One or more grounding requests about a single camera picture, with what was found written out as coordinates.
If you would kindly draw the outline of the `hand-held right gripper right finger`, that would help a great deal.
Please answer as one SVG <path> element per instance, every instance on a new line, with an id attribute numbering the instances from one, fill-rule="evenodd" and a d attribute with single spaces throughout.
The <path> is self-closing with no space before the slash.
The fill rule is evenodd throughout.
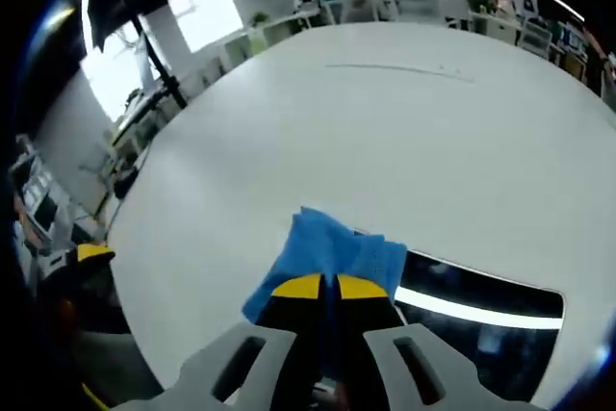
<path id="1" fill-rule="evenodd" d="M 338 274 L 334 284 L 341 378 L 351 410 L 534 410 L 485 388 L 475 365 L 420 324 L 406 324 L 386 292 Z"/>

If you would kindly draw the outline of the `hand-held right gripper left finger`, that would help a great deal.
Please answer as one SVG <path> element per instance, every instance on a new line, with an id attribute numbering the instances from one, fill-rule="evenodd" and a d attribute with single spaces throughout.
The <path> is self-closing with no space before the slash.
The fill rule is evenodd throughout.
<path id="1" fill-rule="evenodd" d="M 255 323 L 240 322 L 191 356 L 174 385 L 118 410 L 306 410 L 321 380 L 325 278 L 275 288 Z"/>

